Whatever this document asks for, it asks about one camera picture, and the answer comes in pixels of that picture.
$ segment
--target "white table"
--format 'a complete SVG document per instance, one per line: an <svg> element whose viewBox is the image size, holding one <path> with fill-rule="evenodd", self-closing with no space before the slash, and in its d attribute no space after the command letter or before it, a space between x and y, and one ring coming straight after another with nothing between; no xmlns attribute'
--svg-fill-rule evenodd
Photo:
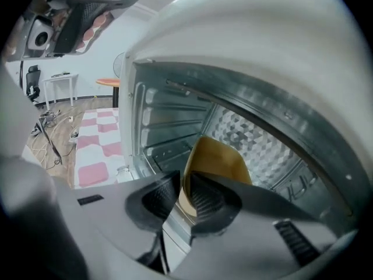
<svg viewBox="0 0 373 280"><path fill-rule="evenodd" d="M49 100L48 100L47 85L49 83L53 83L53 82L56 82L56 81L69 81L70 103L71 103L71 107L73 106L73 87L72 87L73 78L78 78L78 74L77 73L69 73L68 75L63 75L63 76L58 76L58 77L42 80L42 83L44 84L45 103L47 105L48 110L50 109L50 107L49 107ZM78 96L77 96L77 93L75 91L75 100L77 100L77 99L78 99ZM54 103L56 103L56 92L55 92L54 84L53 84L53 101L54 101Z"/></svg>

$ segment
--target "wooden floor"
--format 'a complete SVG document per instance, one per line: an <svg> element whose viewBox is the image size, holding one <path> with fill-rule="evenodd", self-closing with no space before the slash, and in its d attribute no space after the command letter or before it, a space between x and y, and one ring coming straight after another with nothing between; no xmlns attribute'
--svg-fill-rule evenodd
<svg viewBox="0 0 373 280"><path fill-rule="evenodd" d="M45 130L56 146L59 154L62 156L62 164L55 165L57 160L56 155L47 144L47 140L43 134L37 137L30 136L27 140L27 146L34 153L36 158L41 162L41 165L47 169L52 176L62 177L67 180L70 187L74 183L74 164L75 164L75 144L70 143L70 133L77 128L79 130L80 122L86 110L111 108L112 98L102 97L94 99L82 99L74 101L74 106L71 107L70 101L62 101L57 104L50 104L51 110L60 115L51 123ZM46 106L40 110L40 114L47 111ZM73 121L69 122L67 117L73 117Z"/></svg>

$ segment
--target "black office chair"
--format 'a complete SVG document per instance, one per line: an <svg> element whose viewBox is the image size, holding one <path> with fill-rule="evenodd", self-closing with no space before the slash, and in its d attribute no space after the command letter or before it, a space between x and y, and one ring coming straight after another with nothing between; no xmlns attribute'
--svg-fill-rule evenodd
<svg viewBox="0 0 373 280"><path fill-rule="evenodd" d="M26 95L33 102L40 94L39 89L39 78L40 70L37 65L29 67L29 72L26 74Z"/></svg>

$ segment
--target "pink and white floor mat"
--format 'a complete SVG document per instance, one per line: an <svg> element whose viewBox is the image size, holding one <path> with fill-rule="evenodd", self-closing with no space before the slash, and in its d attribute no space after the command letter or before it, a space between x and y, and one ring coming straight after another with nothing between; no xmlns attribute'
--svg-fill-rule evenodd
<svg viewBox="0 0 373 280"><path fill-rule="evenodd" d="M103 186L133 180L121 151L118 109L87 110L76 143L74 188Z"/></svg>

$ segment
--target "white wall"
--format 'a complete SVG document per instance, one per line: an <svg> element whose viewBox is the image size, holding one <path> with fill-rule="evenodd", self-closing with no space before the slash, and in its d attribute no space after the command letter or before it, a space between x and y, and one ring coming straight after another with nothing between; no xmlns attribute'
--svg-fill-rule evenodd
<svg viewBox="0 0 373 280"><path fill-rule="evenodd" d="M111 95L112 88L96 83L100 78L116 78L112 64L118 54L126 52L135 41L146 31L148 22L146 17L136 15L134 11L127 11L102 32L93 43L90 50L82 55L65 55L56 59L36 59L23 63L24 90L26 90L26 74L30 66L37 64L41 70L40 80L51 75L68 71L79 74L76 90L79 96ZM19 81L19 61L5 64L13 80ZM38 102L44 102L44 88L40 84ZM56 99L69 97L68 82L56 82Z"/></svg>

